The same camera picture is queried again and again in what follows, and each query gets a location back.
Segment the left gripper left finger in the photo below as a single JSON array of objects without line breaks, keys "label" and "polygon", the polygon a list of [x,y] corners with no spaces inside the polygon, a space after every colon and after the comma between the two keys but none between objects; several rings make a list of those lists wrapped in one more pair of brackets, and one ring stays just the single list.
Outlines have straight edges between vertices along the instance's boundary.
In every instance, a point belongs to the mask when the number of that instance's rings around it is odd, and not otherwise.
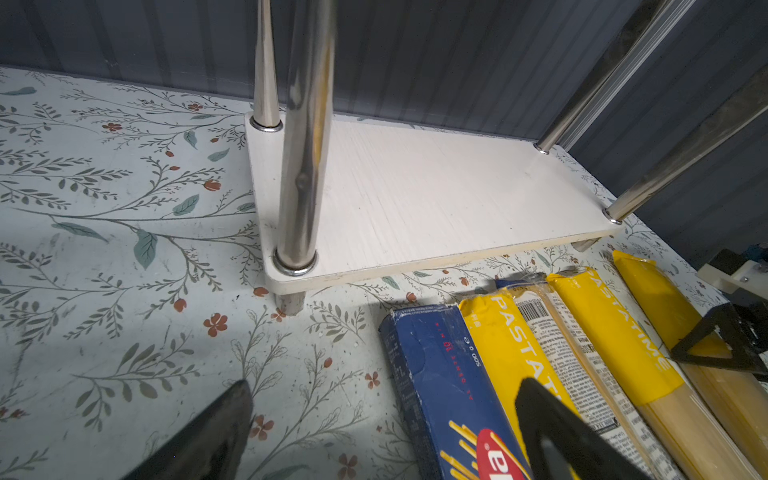
[{"label": "left gripper left finger", "polygon": [[239,380],[125,475],[127,479],[233,479],[251,429],[253,398]]}]

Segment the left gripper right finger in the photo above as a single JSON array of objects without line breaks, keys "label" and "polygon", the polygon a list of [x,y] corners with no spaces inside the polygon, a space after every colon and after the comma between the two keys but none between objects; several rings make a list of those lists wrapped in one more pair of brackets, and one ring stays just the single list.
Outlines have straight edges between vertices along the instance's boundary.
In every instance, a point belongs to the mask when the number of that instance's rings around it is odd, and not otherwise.
[{"label": "left gripper right finger", "polygon": [[535,479],[646,479],[533,378],[515,400],[519,428]]}]

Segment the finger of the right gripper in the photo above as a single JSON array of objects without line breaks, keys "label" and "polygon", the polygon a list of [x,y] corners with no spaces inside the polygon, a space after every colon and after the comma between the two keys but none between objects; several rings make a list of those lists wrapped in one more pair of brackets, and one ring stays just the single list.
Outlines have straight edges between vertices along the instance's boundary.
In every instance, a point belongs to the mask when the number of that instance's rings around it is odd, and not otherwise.
[{"label": "finger of the right gripper", "polygon": [[711,308],[671,350],[678,363],[767,376],[767,303]]}]

